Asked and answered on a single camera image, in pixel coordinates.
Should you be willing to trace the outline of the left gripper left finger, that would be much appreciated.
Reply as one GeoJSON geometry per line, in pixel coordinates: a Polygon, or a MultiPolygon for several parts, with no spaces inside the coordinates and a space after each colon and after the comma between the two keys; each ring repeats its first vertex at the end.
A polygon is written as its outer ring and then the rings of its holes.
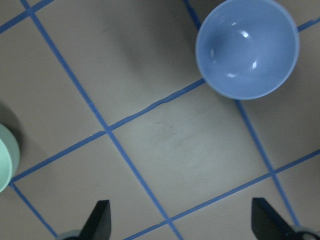
{"type": "Polygon", "coordinates": [[[111,206],[109,200],[99,200],[84,227],[78,240],[109,240],[111,236],[111,206]]]}

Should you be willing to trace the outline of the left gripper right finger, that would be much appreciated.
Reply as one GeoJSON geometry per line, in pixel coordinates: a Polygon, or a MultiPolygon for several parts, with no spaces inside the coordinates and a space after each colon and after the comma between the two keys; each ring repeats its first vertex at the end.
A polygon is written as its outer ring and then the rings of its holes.
{"type": "Polygon", "coordinates": [[[257,240],[299,240],[292,227],[262,197],[251,201],[251,230],[257,240]]]}

